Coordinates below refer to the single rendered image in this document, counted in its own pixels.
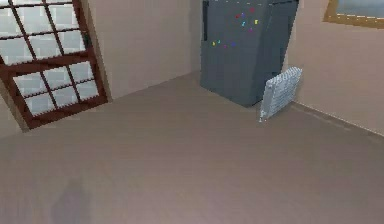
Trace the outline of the dark grey fridge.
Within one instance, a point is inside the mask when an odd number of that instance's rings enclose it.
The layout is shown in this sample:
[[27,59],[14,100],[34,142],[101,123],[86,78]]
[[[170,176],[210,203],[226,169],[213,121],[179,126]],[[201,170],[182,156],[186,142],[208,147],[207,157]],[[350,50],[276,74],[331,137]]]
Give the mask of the dark grey fridge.
[[283,67],[299,0],[209,0],[200,85],[238,105],[263,98]]

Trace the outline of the brown glass pane door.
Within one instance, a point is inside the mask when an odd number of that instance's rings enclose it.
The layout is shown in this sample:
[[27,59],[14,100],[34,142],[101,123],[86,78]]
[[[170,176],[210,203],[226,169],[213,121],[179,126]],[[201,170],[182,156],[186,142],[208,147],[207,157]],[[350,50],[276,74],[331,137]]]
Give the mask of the brown glass pane door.
[[0,81],[31,130],[108,102],[82,0],[0,0]]

